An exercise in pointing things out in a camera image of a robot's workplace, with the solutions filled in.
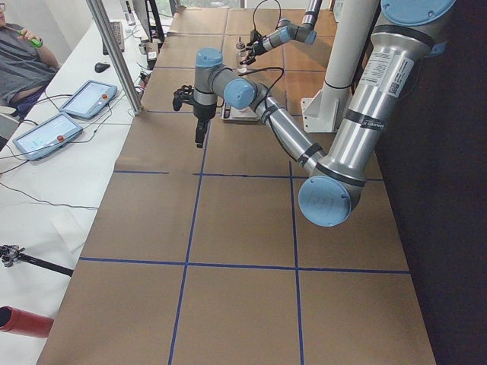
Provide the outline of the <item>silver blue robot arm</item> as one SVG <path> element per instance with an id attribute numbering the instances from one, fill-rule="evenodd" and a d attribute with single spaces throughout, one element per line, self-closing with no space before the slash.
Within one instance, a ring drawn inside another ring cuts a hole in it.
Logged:
<path id="1" fill-rule="evenodd" d="M 243 48 L 243 58 L 237 61 L 238 66 L 248 66 L 256 61 L 257 56 L 261 56 L 273 49 L 276 49 L 292 40 L 300 43 L 313 44 L 317 37 L 314 30 L 317 22 L 321 0 L 310 1 L 305 11 L 301 24 L 294 24 L 289 19 L 281 17 L 277 21 L 275 29 L 268 35 L 262 35 L 256 29 L 255 14 L 256 10 L 265 1 L 261 1 L 253 11 L 253 30 L 250 32 L 250 41 Z"/>
<path id="2" fill-rule="evenodd" d="M 303 128 L 268 87 L 226 67 L 219 50 L 200 49 L 189 93 L 197 145 L 218 98 L 251 109 L 310 174 L 298 194 L 302 214 L 321 227 L 341 224 L 359 202 L 365 166 L 414 65 L 444 51 L 453 10 L 452 1 L 345 2 L 323 88 L 304 101 Z"/>

